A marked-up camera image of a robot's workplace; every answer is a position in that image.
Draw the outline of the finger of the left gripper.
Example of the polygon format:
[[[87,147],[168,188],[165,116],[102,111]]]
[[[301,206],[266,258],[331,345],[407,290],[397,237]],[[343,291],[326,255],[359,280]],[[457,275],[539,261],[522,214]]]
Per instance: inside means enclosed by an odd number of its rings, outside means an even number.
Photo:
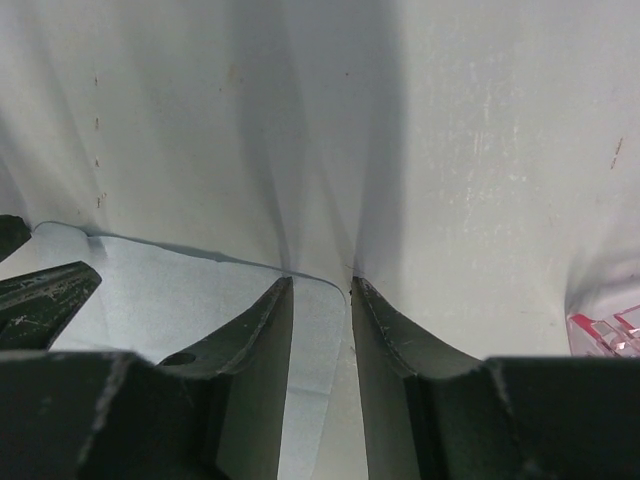
[[[1,282],[1,348],[48,350],[102,282],[82,261]]]
[[[31,239],[31,230],[25,221],[14,215],[0,216],[0,261],[10,257]]]

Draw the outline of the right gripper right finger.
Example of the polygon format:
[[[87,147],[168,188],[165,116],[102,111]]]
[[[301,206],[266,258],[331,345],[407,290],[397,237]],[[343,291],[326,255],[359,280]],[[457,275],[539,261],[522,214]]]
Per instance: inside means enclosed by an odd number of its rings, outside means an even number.
[[[351,284],[372,479],[635,479],[639,364],[479,360]]]

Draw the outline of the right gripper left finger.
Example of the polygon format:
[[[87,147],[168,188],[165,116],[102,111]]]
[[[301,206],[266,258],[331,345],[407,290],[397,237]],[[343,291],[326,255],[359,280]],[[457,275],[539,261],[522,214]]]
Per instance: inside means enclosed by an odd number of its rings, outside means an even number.
[[[5,479],[274,479],[293,282],[152,364],[127,351],[1,348]]]

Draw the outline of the light blue cleaning cloth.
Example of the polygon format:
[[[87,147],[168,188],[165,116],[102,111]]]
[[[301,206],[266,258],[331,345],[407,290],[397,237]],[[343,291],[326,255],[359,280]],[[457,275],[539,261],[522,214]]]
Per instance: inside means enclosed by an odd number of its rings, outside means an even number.
[[[239,316],[281,275],[56,223],[39,225],[32,241],[39,268],[83,261],[102,279],[56,350],[127,350],[159,363]],[[282,479],[312,476],[345,317],[339,289],[295,277]]]

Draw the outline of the pink purple sunglasses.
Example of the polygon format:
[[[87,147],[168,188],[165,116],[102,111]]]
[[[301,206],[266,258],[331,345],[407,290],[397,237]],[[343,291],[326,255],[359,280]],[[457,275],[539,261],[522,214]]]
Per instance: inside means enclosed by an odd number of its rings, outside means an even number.
[[[570,352],[574,356],[639,357],[639,306],[592,319],[584,314],[567,318]]]

